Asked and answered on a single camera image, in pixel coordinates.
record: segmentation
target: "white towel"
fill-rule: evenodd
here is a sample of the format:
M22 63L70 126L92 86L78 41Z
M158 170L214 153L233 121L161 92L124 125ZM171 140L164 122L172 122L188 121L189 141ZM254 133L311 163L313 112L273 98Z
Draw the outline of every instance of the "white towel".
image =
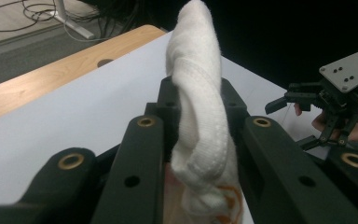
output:
M237 156L220 95L220 49L211 13L200 0L181 9L166 57L167 75L178 88L182 109L171 168L185 187L181 195L184 213L164 220L241 223Z

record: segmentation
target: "hand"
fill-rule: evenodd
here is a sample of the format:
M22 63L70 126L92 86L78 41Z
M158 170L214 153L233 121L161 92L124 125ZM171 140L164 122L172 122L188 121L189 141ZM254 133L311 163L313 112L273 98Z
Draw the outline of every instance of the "hand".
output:
M302 110L300 109L299 104L295 104L295 111L297 116L300 116L302 114ZM316 119L312 122L312 126L321 132L324 130L325 121L326 121L325 113L324 111L322 111L322 113L318 117L316 117ZM330 139L338 140L340 133L341 133L340 129L335 129L332 132ZM356 123L350 135L348 136L348 140L358 142L358 122Z

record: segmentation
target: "wooden table edge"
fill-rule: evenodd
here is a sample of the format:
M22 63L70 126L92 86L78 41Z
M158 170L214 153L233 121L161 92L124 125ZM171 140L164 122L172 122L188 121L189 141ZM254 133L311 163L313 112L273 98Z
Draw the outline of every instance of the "wooden table edge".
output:
M0 117L86 75L101 60L115 60L165 32L144 25L0 84Z

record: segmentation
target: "white surface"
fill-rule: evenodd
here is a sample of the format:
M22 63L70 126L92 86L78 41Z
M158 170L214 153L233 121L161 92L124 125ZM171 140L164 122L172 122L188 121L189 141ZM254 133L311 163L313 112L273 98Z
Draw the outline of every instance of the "white surface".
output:
M85 147L99 155L119 144L128 122L143 115L147 102L157 101L170 35L1 117L0 204L16 202L55 153ZM223 59L223 77L234 86L251 115L266 116L265 105L285 93L227 59ZM318 114L312 109L296 117L293 107L288 106L267 117L299 140L318 135L310 126Z

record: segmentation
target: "brass insert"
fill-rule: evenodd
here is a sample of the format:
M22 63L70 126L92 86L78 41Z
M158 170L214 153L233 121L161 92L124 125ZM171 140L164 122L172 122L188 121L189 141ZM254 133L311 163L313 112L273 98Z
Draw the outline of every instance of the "brass insert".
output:
M84 156L79 153L71 153L60 159L58 167L62 170L71 170L79 166L84 161Z
M271 122L267 119L254 119L254 124L263 128L271 126Z
M153 126L155 124L155 120L151 118L141 118L138 119L138 125L144 128Z
M346 152L341 155L341 159L348 165L358 168L358 154Z

